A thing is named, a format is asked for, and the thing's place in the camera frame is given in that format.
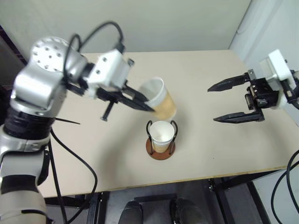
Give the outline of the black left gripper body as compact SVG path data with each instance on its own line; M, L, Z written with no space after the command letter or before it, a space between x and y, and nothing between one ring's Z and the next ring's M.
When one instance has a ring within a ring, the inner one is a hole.
M103 88L99 88L97 90L97 98L101 99L103 101L109 101L103 116L101 117L101 120L107 121L108 116L112 110L112 107L114 104L122 103L124 105L129 106L129 98L125 97L121 91L107 91Z

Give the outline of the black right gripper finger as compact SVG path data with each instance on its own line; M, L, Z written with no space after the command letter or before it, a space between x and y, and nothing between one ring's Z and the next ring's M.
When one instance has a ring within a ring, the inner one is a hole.
M221 123L247 123L264 121L262 112L244 113L237 112L213 118L214 121Z
M249 82L249 81L250 81L250 76L247 72L245 72L242 75L224 79L224 80L212 85L210 88L207 89L207 91L212 92L212 91L230 90L234 86L243 85L244 83Z

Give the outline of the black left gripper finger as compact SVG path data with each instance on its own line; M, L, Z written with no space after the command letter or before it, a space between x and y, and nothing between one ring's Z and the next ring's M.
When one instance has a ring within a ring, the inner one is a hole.
M120 96L117 98L118 102L121 102L124 105L127 105L128 107L131 107L135 110L140 111L146 111L146 112L154 112L155 110L148 105L146 105L144 102L139 101L138 99L129 99L125 96Z
M134 100L139 100L141 102L147 102L148 98L145 97L142 93L139 91L129 87L128 85L124 85L124 93L131 96Z

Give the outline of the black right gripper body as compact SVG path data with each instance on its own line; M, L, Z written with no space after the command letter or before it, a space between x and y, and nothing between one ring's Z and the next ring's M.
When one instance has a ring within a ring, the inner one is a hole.
M253 79L247 88L245 99L252 113L245 114L245 121L264 121L262 109L275 107L279 91L274 91L265 78Z

